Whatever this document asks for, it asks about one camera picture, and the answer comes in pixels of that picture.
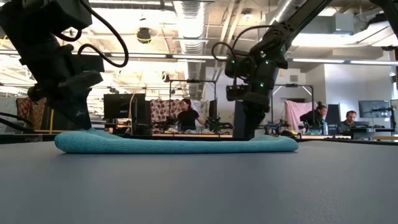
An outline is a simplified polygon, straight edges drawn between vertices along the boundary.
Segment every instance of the ceiling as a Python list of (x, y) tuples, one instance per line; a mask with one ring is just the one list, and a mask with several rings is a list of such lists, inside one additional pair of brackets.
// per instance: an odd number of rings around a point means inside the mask
[[(101, 2), (102, 0), (91, 0), (92, 4)], [(95, 7), (94, 10), (104, 17), (112, 26), (121, 34), (126, 45), (128, 46), (130, 54), (181, 54), (181, 43), (178, 38), (178, 17), (173, 11), (150, 10), (146, 8), (145, 1), (142, 2), (142, 7), (135, 4), (133, 7), (126, 7), (128, 4), (123, 4), (124, 8), (117, 8), (114, 2), (123, 2), (128, 0), (104, 0), (107, 4), (102, 4), (102, 8)], [(242, 0), (244, 1), (243, 12), (250, 12), (249, 15), (238, 15), (238, 23), (233, 30), (233, 37), (237, 36), (243, 29), (258, 25), (264, 18), (264, 15), (272, 12), (277, 8), (278, 0)], [(205, 26), (205, 51), (203, 54), (211, 54), (213, 44), (220, 40), (220, 35), (223, 30), (223, 21), (228, 14), (227, 8), (230, 4), (229, 0), (216, 0), (209, 3), (206, 9), (206, 26)], [(373, 9), (374, 6), (369, 1), (351, 1), (351, 0), (335, 0), (331, 6), (344, 8), (350, 11), (367, 11)], [(140, 27), (149, 27), (151, 33), (151, 42), (149, 44), (141, 44), (137, 39), (137, 31)], [(66, 30), (65, 35), (71, 34), (70, 30)], [(236, 48), (239, 50), (249, 50), (258, 39), (257, 31), (249, 31), (244, 34)], [(15, 48), (6, 38), (0, 40), (0, 50), (14, 50)], [(61, 45), (72, 44), (75, 49), (85, 43), (90, 43), (97, 46), (103, 52), (123, 52), (122, 47), (115, 36), (104, 26), (99, 20), (93, 18), (93, 24), (83, 31), (83, 35), (79, 41), (68, 43), (60, 40)], [(290, 56), (293, 57), (336, 57), (335, 53), (344, 55), (345, 57), (376, 59), (380, 48), (376, 47), (360, 47), (355, 49), (355, 54), (350, 54), (353, 49), (335, 49), (331, 47), (292, 47)], [(33, 85), (35, 83), (30, 72), (20, 65), (18, 57), (10, 55), (0, 55), (0, 83)], [(104, 93), (109, 93), (108, 86), (118, 87), (121, 92), (132, 93), (137, 91), (137, 87), (147, 87), (147, 96), (158, 98), (169, 95), (169, 84), (165, 83), (162, 78), (163, 74), (170, 75), (171, 79), (184, 80), (187, 78), (187, 62), (173, 61), (173, 62), (148, 62), (147, 60), (135, 59), (129, 62), (129, 65), (124, 68), (116, 68), (108, 63), (105, 64), (106, 71), (102, 74), (104, 82), (100, 83), (94, 88), (90, 94), (90, 106), (92, 108), (102, 107), (100, 99)], [(291, 63), (291, 68), (302, 68), (305, 63)], [(176, 89), (175, 97), (182, 98), (189, 95), (188, 85), (186, 83), (173, 83), (173, 88)], [(5, 88), (0, 88), (1, 95), (18, 94), (16, 91), (11, 91)]]

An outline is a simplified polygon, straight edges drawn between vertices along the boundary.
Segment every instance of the blue towel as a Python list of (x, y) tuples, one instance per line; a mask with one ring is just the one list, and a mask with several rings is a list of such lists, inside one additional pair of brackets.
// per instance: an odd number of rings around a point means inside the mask
[(261, 136), (251, 141), (164, 141), (126, 139), (103, 131), (70, 131), (59, 134), (55, 145), (80, 154), (193, 154), (238, 152), (293, 152), (299, 148), (287, 137)]

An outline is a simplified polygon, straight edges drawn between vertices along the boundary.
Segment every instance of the woman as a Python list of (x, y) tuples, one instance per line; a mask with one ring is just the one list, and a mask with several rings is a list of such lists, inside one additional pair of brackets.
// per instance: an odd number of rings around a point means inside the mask
[(178, 114), (177, 119), (182, 131), (196, 130), (195, 120), (201, 125), (205, 125), (205, 121), (199, 117), (198, 112), (192, 109), (191, 105), (189, 99), (183, 99), (180, 103), (182, 111)]
[(310, 126), (320, 126), (323, 124), (323, 117), (328, 113), (328, 107), (325, 106), (321, 101), (318, 102), (317, 108), (312, 112), (301, 115), (300, 120), (306, 122)]

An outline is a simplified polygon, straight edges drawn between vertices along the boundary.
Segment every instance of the workbench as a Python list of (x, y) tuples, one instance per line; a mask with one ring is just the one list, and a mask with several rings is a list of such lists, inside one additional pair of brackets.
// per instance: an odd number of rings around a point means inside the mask
[(0, 145), (0, 223), (398, 223), (398, 147), (78, 155)]

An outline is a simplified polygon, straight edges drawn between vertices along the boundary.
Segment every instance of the black metal frame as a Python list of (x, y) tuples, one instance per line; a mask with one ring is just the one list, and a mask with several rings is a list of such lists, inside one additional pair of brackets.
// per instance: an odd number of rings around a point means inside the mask
[[(286, 88), (297, 88), (297, 87), (310, 87), (311, 88), (311, 102), (312, 102), (312, 121), (315, 124), (315, 107), (313, 105), (313, 85), (298, 85), (298, 84), (275, 84), (275, 86), (284, 86)], [(274, 122), (274, 92), (271, 93), (271, 120)]]
[[(172, 110), (172, 83), (173, 82), (186, 82), (186, 83), (212, 83), (214, 84), (214, 100), (217, 103), (217, 82), (212, 80), (170, 80), (169, 82), (169, 115)], [(217, 106), (214, 107), (214, 116), (217, 117)]]

